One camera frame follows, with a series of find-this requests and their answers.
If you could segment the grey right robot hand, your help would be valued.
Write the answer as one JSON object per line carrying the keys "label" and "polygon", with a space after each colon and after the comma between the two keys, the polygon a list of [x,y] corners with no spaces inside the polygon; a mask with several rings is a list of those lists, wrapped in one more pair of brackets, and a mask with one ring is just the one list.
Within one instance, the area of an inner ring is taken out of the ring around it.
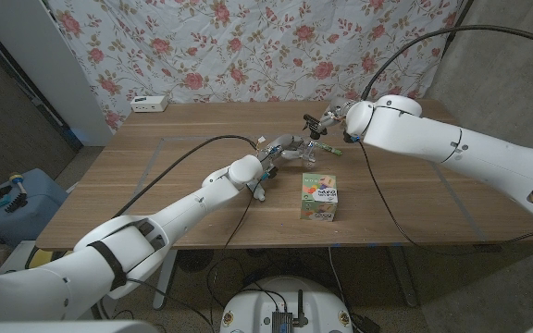
{"label": "grey right robot hand", "polygon": [[328,127],[341,124],[354,104],[356,104],[355,100],[344,97],[333,98],[319,119],[318,130],[323,132]]}

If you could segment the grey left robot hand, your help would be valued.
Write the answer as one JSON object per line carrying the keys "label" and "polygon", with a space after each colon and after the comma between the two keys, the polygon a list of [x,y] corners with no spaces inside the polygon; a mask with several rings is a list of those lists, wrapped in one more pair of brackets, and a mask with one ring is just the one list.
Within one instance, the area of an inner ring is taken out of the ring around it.
{"label": "grey left robot hand", "polygon": [[284,134],[265,148],[258,151],[259,159],[264,170],[271,167],[280,167],[287,162],[300,160],[305,167],[316,164],[315,144],[311,139],[299,135]]}

